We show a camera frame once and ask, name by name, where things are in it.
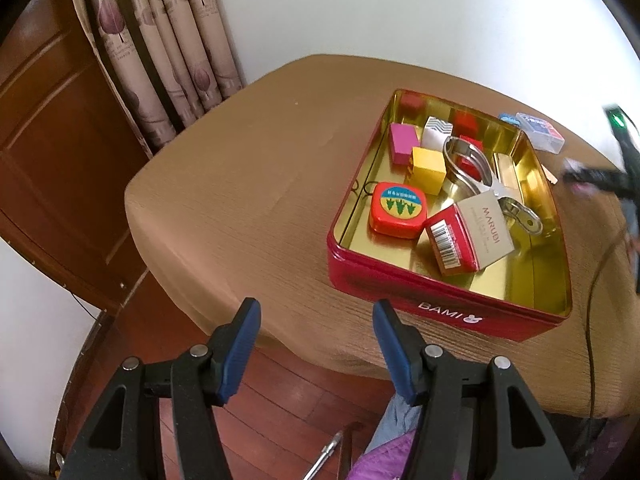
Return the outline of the patterned beige curtain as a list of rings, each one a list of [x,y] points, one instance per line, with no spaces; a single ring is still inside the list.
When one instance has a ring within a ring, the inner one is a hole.
[[[72,1],[147,155],[242,89],[217,0]]]

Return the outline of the red gold lipstick tube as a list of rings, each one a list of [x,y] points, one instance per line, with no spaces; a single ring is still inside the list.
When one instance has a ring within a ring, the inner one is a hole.
[[[523,195],[512,157],[502,153],[494,153],[492,157],[494,158],[498,180],[508,190],[509,195],[520,202],[523,199]]]

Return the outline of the purple clothing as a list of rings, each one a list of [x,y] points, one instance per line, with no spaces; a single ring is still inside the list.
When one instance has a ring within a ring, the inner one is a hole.
[[[421,409],[409,405],[395,393],[375,429],[364,453],[358,458],[349,480],[393,480],[404,472]]]

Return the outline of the small red block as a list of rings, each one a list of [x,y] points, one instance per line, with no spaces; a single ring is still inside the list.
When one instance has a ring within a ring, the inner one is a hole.
[[[479,140],[470,138],[469,136],[460,136],[460,139],[465,140],[469,144],[475,145],[481,152],[484,152],[483,143]],[[459,156],[458,166],[474,180],[482,180],[480,170],[478,170],[477,166],[474,164],[472,159],[469,158],[469,156]]]

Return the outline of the brown wooden door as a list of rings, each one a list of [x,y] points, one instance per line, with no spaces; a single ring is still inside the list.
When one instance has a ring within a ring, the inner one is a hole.
[[[144,273],[124,208],[148,158],[72,0],[30,0],[1,44],[1,236],[116,313]]]

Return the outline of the black white zigzag cube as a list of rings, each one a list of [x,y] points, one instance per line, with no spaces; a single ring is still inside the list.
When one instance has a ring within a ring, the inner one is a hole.
[[[423,127],[422,148],[440,152],[453,131],[454,125],[451,122],[430,116]]]

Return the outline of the beige Marubi box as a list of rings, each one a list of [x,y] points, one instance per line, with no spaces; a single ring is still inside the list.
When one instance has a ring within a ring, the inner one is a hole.
[[[433,214],[424,230],[444,275],[476,273],[514,251],[506,220],[491,192],[459,200]]]

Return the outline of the red tape measure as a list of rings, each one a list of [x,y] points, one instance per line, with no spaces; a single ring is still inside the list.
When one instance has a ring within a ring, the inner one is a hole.
[[[410,185],[380,182],[371,197],[369,226],[378,234],[416,240],[427,219],[425,194]]]

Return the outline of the red gold toffee tin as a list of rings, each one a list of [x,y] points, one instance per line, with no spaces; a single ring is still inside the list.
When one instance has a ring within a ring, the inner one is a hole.
[[[512,228],[514,254],[484,271],[446,278],[426,238],[393,240],[368,226],[374,186],[404,180],[390,161],[390,126],[398,122],[421,127],[430,115],[447,119],[459,110],[457,103],[411,90],[392,94],[330,227],[329,278],[336,289],[358,298],[388,299],[398,310],[523,341],[560,325],[572,312],[560,217],[550,184],[524,133],[478,110],[463,110],[476,119],[488,154],[512,159],[524,204],[541,218],[539,235]]]

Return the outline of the clear floss pick box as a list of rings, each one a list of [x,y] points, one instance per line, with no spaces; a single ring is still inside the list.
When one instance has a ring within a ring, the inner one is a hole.
[[[535,150],[551,154],[562,151],[565,140],[548,120],[524,113],[516,114],[515,118]]]

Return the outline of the yellow striped cube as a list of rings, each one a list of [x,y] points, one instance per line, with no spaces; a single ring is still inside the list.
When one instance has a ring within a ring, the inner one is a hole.
[[[406,183],[427,195],[438,195],[446,177],[442,152],[415,146],[410,155]]]

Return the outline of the blue dotted small box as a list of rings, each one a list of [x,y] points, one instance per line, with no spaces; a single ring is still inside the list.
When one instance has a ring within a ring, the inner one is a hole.
[[[512,126],[514,126],[516,128],[521,128],[521,126],[522,126],[520,120],[514,115],[501,113],[501,114],[498,115],[498,119],[501,120],[502,122],[506,122],[507,124],[512,125]]]

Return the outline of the magenta block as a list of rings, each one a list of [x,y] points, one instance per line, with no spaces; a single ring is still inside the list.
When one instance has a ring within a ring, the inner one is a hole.
[[[412,150],[420,146],[416,127],[392,122],[390,124],[390,159],[394,165],[407,166]]]

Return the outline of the silver pen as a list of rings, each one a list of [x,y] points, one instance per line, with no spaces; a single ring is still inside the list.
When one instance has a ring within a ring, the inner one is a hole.
[[[342,444],[344,438],[344,431],[337,431],[331,440],[322,448],[317,459],[312,463],[306,474],[303,476],[303,480],[312,480],[326,464],[326,462],[333,456]]]

